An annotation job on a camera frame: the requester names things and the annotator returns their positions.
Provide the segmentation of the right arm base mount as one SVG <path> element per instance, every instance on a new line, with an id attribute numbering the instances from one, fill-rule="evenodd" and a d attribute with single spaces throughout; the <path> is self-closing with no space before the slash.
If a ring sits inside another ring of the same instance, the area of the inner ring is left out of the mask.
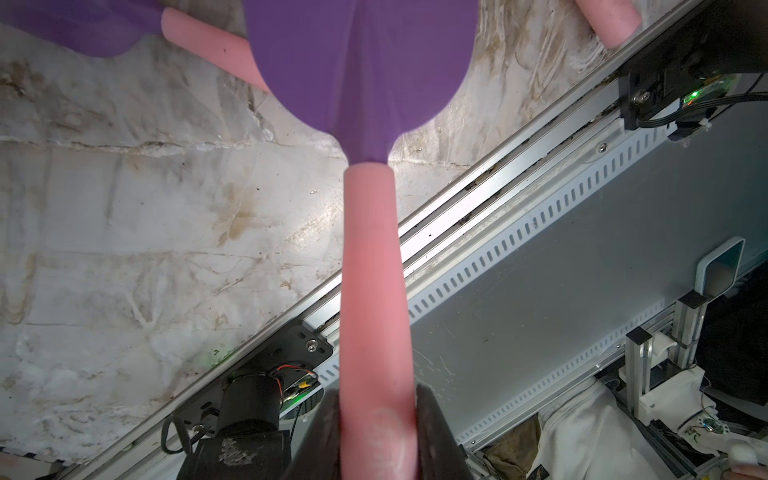
<path id="1" fill-rule="evenodd" d="M 753 87 L 730 92 L 742 74 L 767 78 L 767 3 L 704 1 L 621 67 L 624 126 L 672 126 L 682 140 L 735 105 L 765 102 Z"/>

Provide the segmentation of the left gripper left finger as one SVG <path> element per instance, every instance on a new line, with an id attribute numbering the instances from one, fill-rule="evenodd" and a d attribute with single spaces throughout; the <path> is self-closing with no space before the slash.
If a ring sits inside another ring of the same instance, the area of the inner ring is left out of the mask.
<path id="1" fill-rule="evenodd" d="M 341 478 L 341 415 L 339 390 L 330 389 L 317 407 L 295 458 L 283 480 L 336 480 Z"/>

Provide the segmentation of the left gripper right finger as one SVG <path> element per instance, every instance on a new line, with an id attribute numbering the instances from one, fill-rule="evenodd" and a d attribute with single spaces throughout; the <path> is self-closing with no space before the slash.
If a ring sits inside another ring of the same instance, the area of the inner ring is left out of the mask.
<path id="1" fill-rule="evenodd" d="M 471 480 L 466 455 L 455 442 L 432 390 L 416 386 L 418 479 Z"/>

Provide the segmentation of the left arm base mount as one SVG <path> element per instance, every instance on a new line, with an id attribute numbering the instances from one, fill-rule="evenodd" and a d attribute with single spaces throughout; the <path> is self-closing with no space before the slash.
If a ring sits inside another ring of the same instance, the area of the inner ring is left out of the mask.
<path id="1" fill-rule="evenodd" d="M 280 478 L 294 433 L 280 419 L 297 421 L 319 404 L 316 369 L 332 352 L 292 320 L 176 409 L 161 426 L 160 449 L 182 456 L 179 478 Z"/>

